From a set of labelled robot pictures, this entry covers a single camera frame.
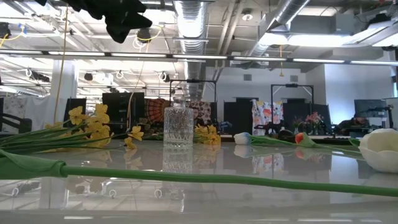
metal frame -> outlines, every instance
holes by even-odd
[[[274,92],[274,86],[279,86],[279,88],[276,89],[275,92]],[[312,98],[311,107],[310,107],[310,114],[312,114],[313,105],[314,105],[314,102],[313,102],[313,85],[298,85],[298,84],[281,85],[281,84],[272,84],[271,85],[271,124],[274,124],[274,94],[276,94],[283,86],[286,87],[286,88],[302,87]]]
[[[172,83],[173,82],[187,82],[187,83],[213,83],[214,84],[214,102],[215,115],[217,118],[217,81],[215,80],[170,80],[169,100],[172,101]]]
[[[61,60],[62,51],[48,50],[3,50],[0,55],[8,57],[29,57],[29,58],[51,58]],[[87,51],[66,51],[65,60],[122,60],[122,61],[162,61],[178,62],[178,60],[237,60],[243,62],[290,62],[290,63],[315,63],[315,64],[337,64],[337,65],[378,65],[398,67],[396,61],[377,60],[336,60],[319,58],[288,58],[288,57],[242,57],[232,55],[189,55],[189,54],[158,54],[158,53],[131,53],[131,52],[87,52]]]

fluorescent light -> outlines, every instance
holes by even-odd
[[[329,60],[329,59],[309,59],[309,58],[295,58],[294,62],[313,62],[313,63],[344,63],[344,60]]]
[[[285,35],[281,34],[270,34],[265,33],[259,40],[259,44],[261,45],[285,45],[287,44],[287,38]]]
[[[72,219],[72,220],[74,220],[74,219],[77,219],[77,220],[79,220],[79,219],[93,219],[94,217],[84,217],[84,216],[64,216],[63,217],[63,219],[67,219],[67,220],[69,220],[69,219]]]
[[[0,54],[42,54],[38,50],[0,50]]]
[[[339,47],[346,41],[340,35],[292,35],[287,44],[304,47]]]
[[[254,60],[262,62],[285,62],[286,58],[270,58],[270,57],[234,57],[234,60]]]
[[[130,53],[112,53],[113,57],[166,57],[166,54],[130,54]]]
[[[398,62],[378,62],[378,61],[351,61],[350,64],[353,65],[391,65],[391,66],[398,66]]]
[[[217,56],[217,55],[173,55],[173,58],[220,59],[220,60],[225,60],[227,58],[227,56]]]
[[[299,222],[353,222],[350,219],[342,218],[299,218]]]
[[[49,52],[50,55],[63,55],[63,52]],[[71,56],[105,56],[102,52],[65,52],[65,55]]]

green stem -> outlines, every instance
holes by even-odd
[[[366,194],[398,197],[398,189],[385,187],[369,187],[361,185],[346,184],[321,184],[308,182],[293,182],[285,180],[274,180],[260,177],[244,177],[236,175],[205,175],[205,174],[173,174],[167,172],[149,172],[136,170],[117,170],[92,167],[71,167],[63,166],[61,174],[84,175],[94,177],[117,177],[139,180],[158,180],[170,182],[190,182],[190,183],[217,183],[217,184],[248,184],[267,187],[279,187],[295,190],[318,190],[328,192],[343,192],[352,194]]]

white column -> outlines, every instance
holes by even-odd
[[[49,111],[52,111],[52,115],[46,118],[46,123],[53,123],[53,112],[55,109],[55,102],[57,99],[58,87],[59,89],[59,99],[57,107],[57,118],[56,121],[63,121],[65,114],[66,103],[69,98],[76,98],[77,95],[77,85],[79,79],[79,69],[75,61],[66,60],[63,64],[63,73],[61,85],[59,85],[60,75],[61,75],[61,60],[54,60],[52,69],[52,79],[51,79],[51,90],[50,90],[50,103]]]

silver ductwork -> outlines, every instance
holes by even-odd
[[[204,39],[206,27],[207,3],[200,1],[175,1],[175,11],[178,14],[177,25],[180,37]],[[203,55],[205,43],[197,40],[182,40],[181,49],[184,54]],[[185,79],[204,80],[206,78],[205,64],[202,62],[185,63]],[[191,99],[201,98],[203,84],[187,84],[187,93]]]
[[[310,2],[310,0],[281,0],[275,11],[263,18],[261,23],[265,29],[255,46],[246,54],[247,56],[260,57],[268,49],[267,31],[286,25]]]

